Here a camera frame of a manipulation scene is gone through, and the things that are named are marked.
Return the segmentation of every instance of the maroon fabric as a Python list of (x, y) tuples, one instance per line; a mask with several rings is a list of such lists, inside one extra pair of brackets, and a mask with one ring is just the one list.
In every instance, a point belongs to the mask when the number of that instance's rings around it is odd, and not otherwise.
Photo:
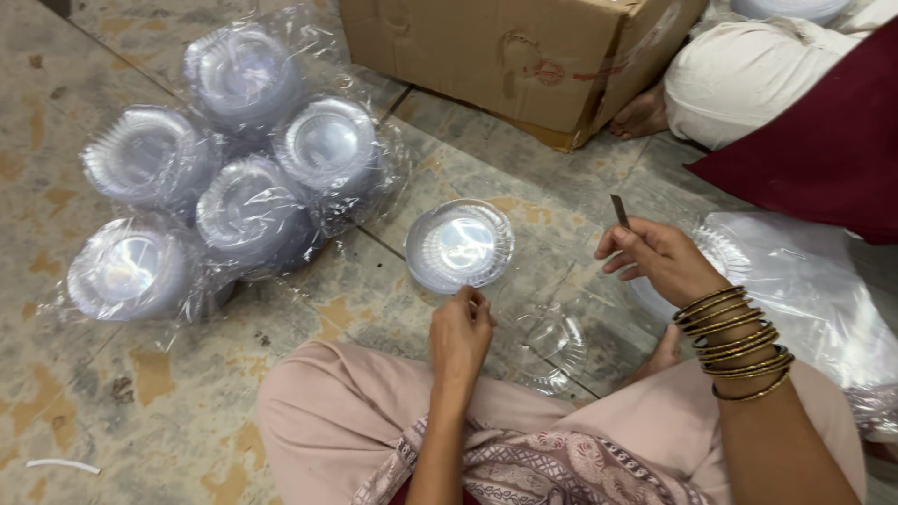
[[(396, 491), (396, 494), (390, 500), (390, 505), (405, 505), (405, 497), (409, 494), (410, 483), (411, 477)], [(480, 502), (468, 490), (462, 488), (462, 505), (480, 505)]]
[(898, 18), (776, 119), (685, 166), (759, 207), (898, 244)]

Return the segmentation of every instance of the gold bangle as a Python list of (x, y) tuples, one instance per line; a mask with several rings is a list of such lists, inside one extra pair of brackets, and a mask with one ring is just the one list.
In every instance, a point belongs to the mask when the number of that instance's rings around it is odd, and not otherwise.
[(718, 400), (723, 400), (724, 402), (747, 402), (749, 400), (761, 398), (762, 396), (766, 396), (766, 395), (776, 391), (776, 389), (778, 387), (780, 387), (781, 385), (783, 385), (784, 382), (786, 382), (786, 379), (788, 379), (788, 374), (789, 374), (789, 371), (786, 370), (786, 373), (784, 373), (783, 377), (780, 377), (779, 380), (777, 380), (777, 382), (769, 385), (768, 387), (762, 389), (761, 391), (759, 391), (755, 394), (749, 394), (748, 396), (740, 396), (739, 398), (727, 398), (725, 396), (721, 396), (720, 393), (718, 393), (717, 387), (714, 385), (711, 387), (711, 393), (714, 394)]
[(762, 311), (760, 308), (753, 308), (751, 311), (746, 312), (745, 314), (731, 317), (726, 321), (714, 323), (703, 328), (696, 328), (695, 330), (689, 330), (686, 332), (686, 336), (694, 339), (711, 333), (723, 332), (724, 330), (729, 330), (731, 328), (735, 328), (736, 326), (741, 326), (742, 324), (748, 324), (752, 321), (757, 321), (762, 317), (764, 317), (764, 311)]
[(766, 361), (762, 361), (761, 363), (755, 363), (754, 365), (747, 365), (742, 368), (731, 368), (729, 370), (715, 370), (711, 367), (711, 365), (702, 364), (701, 371), (705, 372), (710, 376), (724, 376), (727, 374), (735, 374), (740, 372), (751, 372), (756, 371), (766, 367), (772, 367), (780, 364), (782, 361), (788, 359), (791, 354), (789, 353), (786, 346), (779, 345), (777, 343), (773, 344), (773, 348), (777, 350), (777, 355), (775, 358), (770, 358)]
[(728, 361), (730, 359), (736, 359), (736, 358), (741, 358), (742, 356), (748, 356), (749, 354), (752, 354), (754, 352), (757, 352), (757, 351), (763, 349), (763, 347), (765, 345), (770, 345), (770, 343), (764, 342), (762, 345), (757, 345), (757, 346), (751, 347), (746, 350), (740, 350), (738, 352), (730, 352), (730, 353), (727, 353), (725, 356), (718, 356), (716, 358), (703, 358), (702, 356), (698, 356), (698, 358), (699, 358), (699, 362), (701, 362), (702, 364), (705, 364), (705, 365), (708, 365), (710, 363), (719, 363), (721, 361)]
[(710, 309), (712, 306), (721, 304), (721, 303), (723, 303), (723, 302), (726, 302), (727, 300), (732, 300), (733, 298), (741, 298), (741, 297), (744, 297), (744, 296), (747, 295), (747, 294), (748, 294), (748, 291), (745, 291), (744, 289), (738, 289), (738, 290), (736, 290), (736, 291), (734, 291), (734, 292), (732, 292), (732, 293), (728, 293), (728, 294), (726, 294), (726, 295), (724, 295), (724, 296), (722, 296), (722, 297), (720, 297), (720, 298), (716, 298), (716, 299), (714, 299), (714, 300), (711, 300), (709, 303), (707, 303), (707, 304), (705, 304), (705, 305), (703, 305), (703, 306), (700, 306), (700, 307), (698, 307), (698, 308), (694, 308), (694, 309), (692, 309), (691, 311), (689, 311), (688, 313), (686, 313), (686, 314), (684, 314), (684, 315), (681, 315), (680, 317), (674, 318), (674, 319), (673, 319), (673, 323), (674, 323), (674, 324), (682, 324), (684, 321), (686, 321), (686, 320), (688, 320), (690, 317), (693, 317), (694, 315), (700, 313), (701, 311), (708, 310), (708, 309)]
[(722, 350), (720, 352), (714, 352), (710, 354), (699, 354), (697, 358), (702, 363), (714, 363), (718, 358), (720, 361), (730, 358), (738, 358), (739, 356), (744, 356), (746, 354), (750, 354), (751, 352), (758, 350), (765, 345), (770, 345), (775, 342), (779, 338), (779, 333), (774, 330), (770, 332), (760, 339), (756, 339), (754, 341), (750, 341), (742, 347), (737, 347), (734, 349)]
[(742, 345), (748, 341), (760, 338), (763, 335), (765, 335), (766, 333), (777, 331), (777, 329), (773, 327), (773, 323), (771, 323), (770, 321), (767, 321), (765, 319), (761, 319), (761, 325), (763, 326), (763, 328), (759, 332), (752, 333), (751, 335), (749, 335), (745, 338), (739, 339), (737, 341), (732, 341), (729, 343), (722, 343), (719, 345), (712, 345), (712, 346), (699, 345), (699, 341), (701, 341), (701, 340), (705, 340), (707, 343), (708, 335), (703, 335), (703, 336), (700, 336), (699, 338), (695, 339), (695, 341), (692, 343), (692, 348), (695, 349), (696, 352), (709, 352), (709, 351), (713, 351), (713, 350), (730, 349), (730, 348), (736, 347), (738, 345)]
[(792, 366), (792, 363), (795, 361), (795, 356), (789, 354), (788, 359), (777, 365), (776, 367), (763, 368), (760, 370), (756, 370), (753, 372), (744, 372), (742, 374), (728, 374), (724, 376), (714, 376), (719, 379), (737, 379), (737, 378), (753, 378), (753, 377), (761, 377), (767, 376), (769, 374), (773, 374), (776, 372), (780, 372)]
[(704, 302), (705, 300), (708, 300), (708, 299), (710, 299), (710, 298), (716, 297), (717, 295), (722, 295), (722, 294), (724, 294), (724, 293), (728, 293), (728, 292), (730, 292), (730, 291), (734, 291), (734, 290), (737, 290), (737, 289), (745, 289), (745, 286), (742, 286), (742, 285), (739, 285), (739, 286), (730, 286), (729, 288), (719, 289), (718, 291), (715, 291), (715, 292), (713, 292), (713, 293), (707, 294), (707, 295), (705, 295), (704, 297), (701, 297), (701, 298), (699, 298), (698, 300), (695, 300), (694, 302), (692, 302), (692, 303), (688, 304), (687, 306), (683, 307), (682, 309), (678, 310), (678, 311), (676, 312), (676, 314), (673, 315), (673, 318), (674, 318), (674, 319), (679, 319), (680, 317), (682, 317), (683, 314), (686, 313), (686, 311), (688, 311), (689, 309), (695, 307), (696, 305), (700, 304), (701, 302)]
[(726, 314), (727, 312), (729, 312), (731, 310), (736, 310), (737, 308), (739, 308), (741, 306), (747, 306), (748, 304), (752, 303), (753, 301), (754, 301), (754, 298), (746, 298), (745, 300), (743, 300), (739, 303), (732, 304), (729, 307), (724, 307), (724, 308), (716, 311), (715, 313), (705, 315), (704, 317), (701, 317), (700, 319), (696, 319), (695, 321), (689, 321), (689, 322), (687, 322), (687, 324), (682, 324), (680, 326), (680, 329), (685, 331), (686, 329), (691, 328), (692, 326), (695, 326), (696, 324), (704, 323), (708, 319), (717, 317), (721, 314)]

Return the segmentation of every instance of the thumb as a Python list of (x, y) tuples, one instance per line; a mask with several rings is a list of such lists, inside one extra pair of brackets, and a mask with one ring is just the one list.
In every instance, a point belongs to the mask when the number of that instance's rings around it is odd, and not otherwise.
[(658, 256), (658, 253), (649, 247), (642, 237), (627, 228), (617, 226), (614, 228), (613, 234), (614, 242), (640, 265), (646, 265)]
[(483, 302), (477, 307), (477, 317), (474, 319), (474, 330), (477, 334), (493, 333), (493, 323), (492, 318), (489, 317), (489, 308), (489, 302)]

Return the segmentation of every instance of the forearm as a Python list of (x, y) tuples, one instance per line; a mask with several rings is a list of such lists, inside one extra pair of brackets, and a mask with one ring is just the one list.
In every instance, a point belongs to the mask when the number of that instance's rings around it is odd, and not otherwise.
[[(736, 303), (724, 302), (717, 311)], [(717, 323), (750, 309), (739, 307), (708, 320)], [(708, 346), (738, 341), (762, 329), (748, 323), (707, 338)], [(766, 345), (744, 356), (711, 364), (732, 370), (776, 357)], [(728, 398), (762, 391), (782, 373), (750, 378), (718, 378), (715, 387)], [(718, 402), (720, 428), (730, 483), (737, 505), (845, 505), (859, 504), (848, 480), (837, 466), (814, 425), (808, 419), (795, 387), (786, 381), (771, 393), (746, 402)]]
[(427, 432), (406, 505), (461, 505), (462, 444), (468, 399), (432, 394)]

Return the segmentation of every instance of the plastic wrap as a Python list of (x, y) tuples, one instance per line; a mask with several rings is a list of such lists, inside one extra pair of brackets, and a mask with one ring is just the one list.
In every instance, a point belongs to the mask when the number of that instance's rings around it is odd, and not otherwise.
[(225, 277), (262, 279), (312, 260), (326, 241), (274, 161), (250, 155), (228, 164), (197, 204), (207, 261)]
[(103, 321), (194, 322), (223, 304), (233, 287), (202, 265), (194, 230), (155, 213), (110, 221), (87, 238), (66, 276), (68, 303)]
[(195, 40), (175, 82), (189, 111), (128, 107), (84, 148), (88, 180), (124, 205), (42, 314), (139, 320), (168, 350), (237, 279), (302, 268), (329, 237), (389, 210), (412, 156), (309, 12), (253, 13)]
[(328, 237), (379, 216), (404, 188), (409, 156), (379, 127), (362, 102), (317, 94), (277, 128), (275, 155)]
[(133, 105), (84, 148), (84, 175), (112, 199), (181, 213), (220, 167), (220, 142), (175, 110)]
[(745, 284), (780, 341), (845, 391), (867, 439), (898, 441), (898, 339), (855, 272), (844, 230), (774, 213), (712, 213), (691, 235), (730, 282)]
[(345, 47), (303, 4), (191, 43), (184, 89), (228, 136), (229, 158), (272, 153), (325, 237), (379, 218), (404, 189), (409, 150), (372, 113)]
[(201, 111), (246, 137), (264, 134), (303, 96), (303, 72), (270, 25), (238, 22), (194, 40), (184, 77)]

